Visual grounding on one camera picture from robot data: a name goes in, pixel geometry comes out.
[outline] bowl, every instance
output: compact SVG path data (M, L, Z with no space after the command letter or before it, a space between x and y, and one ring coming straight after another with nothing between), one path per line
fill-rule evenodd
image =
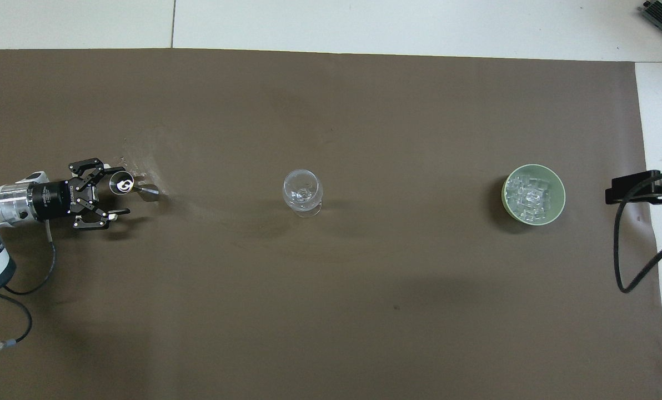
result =
M501 202L517 221L532 226L546 225L563 212L565 187L549 167L526 164L516 168L504 181Z

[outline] glass base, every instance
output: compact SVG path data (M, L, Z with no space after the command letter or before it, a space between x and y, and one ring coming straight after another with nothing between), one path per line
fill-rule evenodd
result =
M301 218L309 218L310 216L314 216L321 211L321 203L319 203L318 206L311 208L311 210L308 210L307 212L298 212L296 210L292 211Z

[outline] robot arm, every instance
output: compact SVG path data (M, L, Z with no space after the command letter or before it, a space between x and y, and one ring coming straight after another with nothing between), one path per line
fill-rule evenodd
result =
M135 189L134 178L126 169L111 168L99 159L86 159L73 162L69 170L72 178L68 180L50 182L44 172L34 172L14 184L1 186L0 228L72 215L75 229L107 229L119 215L129 213L127 208L98 208L97 184L103 177L110 177L108 187L117 195ZM16 264L0 238L0 288L13 277L14 270Z

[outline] clear glass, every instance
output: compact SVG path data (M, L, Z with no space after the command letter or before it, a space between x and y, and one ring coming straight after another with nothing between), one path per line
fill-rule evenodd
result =
M296 169L284 179L282 195L285 203L301 217L314 216L321 210L324 189L321 181L307 169Z
M542 223L548 219L551 209L551 183L519 174L506 181L506 204L522 220Z

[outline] floor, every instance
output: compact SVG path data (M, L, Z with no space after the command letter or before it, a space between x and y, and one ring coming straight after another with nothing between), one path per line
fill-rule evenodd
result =
M640 3L0 0L0 48L241 48L634 61L646 166L662 170L662 33L638 15ZM653 207L653 225L661 248L662 207ZM662 297L662 262L659 270Z

